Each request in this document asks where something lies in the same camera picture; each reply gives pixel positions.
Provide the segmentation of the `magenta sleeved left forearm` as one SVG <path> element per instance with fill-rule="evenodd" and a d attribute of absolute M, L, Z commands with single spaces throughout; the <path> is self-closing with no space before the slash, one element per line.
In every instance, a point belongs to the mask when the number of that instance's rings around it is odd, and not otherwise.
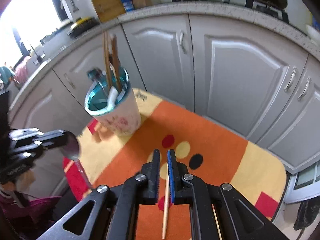
<path fill-rule="evenodd" d="M 37 239 L 78 204 L 71 190 L 63 196 L 31 200 L 19 207 L 8 194 L 1 192 L 1 208 L 22 239 Z"/>

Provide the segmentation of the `left hand in white glove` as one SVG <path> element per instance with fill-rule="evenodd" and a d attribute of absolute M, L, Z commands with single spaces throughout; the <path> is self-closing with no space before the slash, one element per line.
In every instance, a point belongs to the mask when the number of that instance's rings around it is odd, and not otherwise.
<path fill-rule="evenodd" d="M 13 181 L 1 184 L 1 198 L 4 199 L 5 202 L 16 203 L 19 207 L 27 207 L 29 200 L 26 193 L 29 192 L 34 181 L 35 174 L 33 170 L 28 170 L 20 174 Z"/>

